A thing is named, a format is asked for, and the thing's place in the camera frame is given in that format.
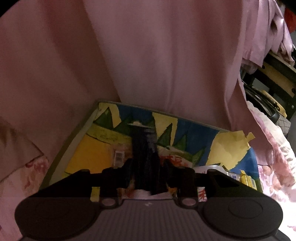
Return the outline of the orange chips clear bag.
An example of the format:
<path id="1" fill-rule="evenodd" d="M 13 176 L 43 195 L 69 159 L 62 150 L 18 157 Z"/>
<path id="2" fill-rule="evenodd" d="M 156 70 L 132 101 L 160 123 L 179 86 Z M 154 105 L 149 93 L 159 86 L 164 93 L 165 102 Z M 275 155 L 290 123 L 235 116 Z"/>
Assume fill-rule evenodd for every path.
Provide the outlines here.
<path id="1" fill-rule="evenodd" d="M 192 154 L 176 149 L 172 146 L 157 146 L 157 148 L 161 163 L 168 159 L 176 167 L 193 167 Z"/>

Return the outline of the dark blue packet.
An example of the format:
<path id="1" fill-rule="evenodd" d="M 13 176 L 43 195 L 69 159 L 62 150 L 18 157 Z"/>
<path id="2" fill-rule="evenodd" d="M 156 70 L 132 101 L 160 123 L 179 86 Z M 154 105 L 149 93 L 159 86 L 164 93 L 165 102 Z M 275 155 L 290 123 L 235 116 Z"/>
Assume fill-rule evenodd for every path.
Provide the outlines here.
<path id="1" fill-rule="evenodd" d="M 134 188 L 150 195 L 168 191 L 156 145 L 156 129 L 140 123 L 128 124 L 132 139 Z"/>

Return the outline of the yellow wafer bar pack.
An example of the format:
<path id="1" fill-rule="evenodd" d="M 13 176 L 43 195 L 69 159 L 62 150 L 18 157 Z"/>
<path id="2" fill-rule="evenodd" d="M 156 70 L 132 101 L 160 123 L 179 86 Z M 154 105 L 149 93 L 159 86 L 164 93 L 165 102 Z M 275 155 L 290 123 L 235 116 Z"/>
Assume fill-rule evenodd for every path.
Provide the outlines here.
<path id="1" fill-rule="evenodd" d="M 251 176 L 247 175 L 244 170 L 240 170 L 239 174 L 227 172 L 227 175 L 234 180 L 239 181 L 254 190 L 257 190 L 255 180 Z"/>

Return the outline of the white green snack bag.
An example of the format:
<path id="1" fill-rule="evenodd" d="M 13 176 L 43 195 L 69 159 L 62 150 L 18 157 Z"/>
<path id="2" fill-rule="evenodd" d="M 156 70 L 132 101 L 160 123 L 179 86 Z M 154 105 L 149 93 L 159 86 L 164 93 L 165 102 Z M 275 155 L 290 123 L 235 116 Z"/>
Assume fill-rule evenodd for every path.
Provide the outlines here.
<path id="1" fill-rule="evenodd" d="M 206 174 L 207 171 L 210 169 L 214 169 L 214 170 L 219 171 L 225 175 L 227 174 L 227 172 L 224 170 L 224 168 L 219 165 L 199 166 L 199 167 L 194 167 L 193 169 L 195 170 L 196 173 L 201 173 L 201 174 Z M 197 192 L 198 192 L 198 201 L 199 202 L 207 201 L 205 187 L 202 187 L 202 186 L 197 187 Z"/>

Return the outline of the clear packet with barcode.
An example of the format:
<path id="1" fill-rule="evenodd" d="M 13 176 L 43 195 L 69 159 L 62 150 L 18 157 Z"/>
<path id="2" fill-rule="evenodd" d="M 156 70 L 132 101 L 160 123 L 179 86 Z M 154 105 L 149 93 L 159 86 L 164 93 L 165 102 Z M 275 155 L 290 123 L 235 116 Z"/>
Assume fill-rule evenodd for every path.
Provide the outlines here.
<path id="1" fill-rule="evenodd" d="M 132 158 L 131 144 L 115 144 L 112 149 L 114 167 L 122 167 L 127 159 Z"/>

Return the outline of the cardboard tray with colourful lining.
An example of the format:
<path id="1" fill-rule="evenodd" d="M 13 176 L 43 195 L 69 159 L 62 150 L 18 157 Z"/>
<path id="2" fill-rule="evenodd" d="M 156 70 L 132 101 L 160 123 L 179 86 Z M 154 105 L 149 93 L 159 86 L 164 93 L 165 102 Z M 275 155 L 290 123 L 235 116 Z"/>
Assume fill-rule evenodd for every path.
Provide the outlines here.
<path id="1" fill-rule="evenodd" d="M 219 170 L 262 190 L 253 134 L 229 132 L 159 111 L 115 102 L 99 102 L 67 138 L 42 187 L 87 169 L 119 168 L 131 158 L 149 168 L 152 161 L 205 173 Z"/>

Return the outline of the floral pink bedsheet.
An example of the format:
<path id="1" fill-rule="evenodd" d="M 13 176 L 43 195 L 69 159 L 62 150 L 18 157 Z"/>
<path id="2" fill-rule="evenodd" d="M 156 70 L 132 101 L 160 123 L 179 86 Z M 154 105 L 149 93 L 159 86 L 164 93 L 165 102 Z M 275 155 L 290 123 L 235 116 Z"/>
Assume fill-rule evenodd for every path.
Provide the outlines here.
<path id="1" fill-rule="evenodd" d="M 260 165 L 259 180 L 265 194 L 276 198 L 278 190 L 295 182 L 295 154 L 280 128 L 267 119 L 252 104 L 248 108 L 273 145 L 273 160 Z M 19 240 L 21 233 L 14 219 L 16 206 L 36 193 L 43 182 L 51 160 L 24 137 L 11 131 L 1 140 L 1 240 Z"/>

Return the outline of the pink draped curtain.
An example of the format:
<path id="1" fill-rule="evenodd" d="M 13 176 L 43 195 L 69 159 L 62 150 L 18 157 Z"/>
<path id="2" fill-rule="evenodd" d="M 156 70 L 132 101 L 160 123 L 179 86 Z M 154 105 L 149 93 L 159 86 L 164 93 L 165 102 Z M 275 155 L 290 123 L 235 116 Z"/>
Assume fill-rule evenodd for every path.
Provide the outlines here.
<path id="1" fill-rule="evenodd" d="M 97 100 L 253 133 L 239 72 L 257 1 L 1 1 L 1 178 L 53 160 Z"/>

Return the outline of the dark wooden desk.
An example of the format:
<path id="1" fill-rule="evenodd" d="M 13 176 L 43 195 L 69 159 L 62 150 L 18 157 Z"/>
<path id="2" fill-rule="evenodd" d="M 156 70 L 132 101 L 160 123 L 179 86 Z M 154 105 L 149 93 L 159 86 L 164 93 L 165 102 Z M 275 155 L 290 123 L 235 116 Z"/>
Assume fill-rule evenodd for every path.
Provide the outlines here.
<path id="1" fill-rule="evenodd" d="M 255 79 L 268 88 L 271 96 L 278 96 L 284 103 L 287 119 L 290 120 L 295 113 L 295 67 L 290 66 L 279 56 L 269 52 L 264 58 L 262 67 L 253 74 L 241 71 L 241 78 L 249 85 Z"/>

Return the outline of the knotted lilac window curtain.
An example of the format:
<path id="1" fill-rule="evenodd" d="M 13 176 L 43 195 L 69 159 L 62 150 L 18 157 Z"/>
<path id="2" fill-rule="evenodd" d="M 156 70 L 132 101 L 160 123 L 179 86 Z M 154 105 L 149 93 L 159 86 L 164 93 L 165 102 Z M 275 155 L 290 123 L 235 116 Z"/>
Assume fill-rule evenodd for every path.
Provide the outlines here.
<path id="1" fill-rule="evenodd" d="M 269 52 L 293 66 L 293 43 L 276 1 L 244 1 L 246 33 L 241 67 L 249 74 L 263 66 Z"/>

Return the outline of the red hanging decoration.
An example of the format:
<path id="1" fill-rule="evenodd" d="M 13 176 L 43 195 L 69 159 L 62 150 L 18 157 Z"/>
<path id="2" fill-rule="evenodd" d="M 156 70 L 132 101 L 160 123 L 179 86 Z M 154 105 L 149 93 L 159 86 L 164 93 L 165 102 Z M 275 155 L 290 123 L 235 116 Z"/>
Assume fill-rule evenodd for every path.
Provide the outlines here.
<path id="1" fill-rule="evenodd" d="M 296 16 L 289 8 L 285 8 L 284 18 L 289 27 L 295 26 Z"/>

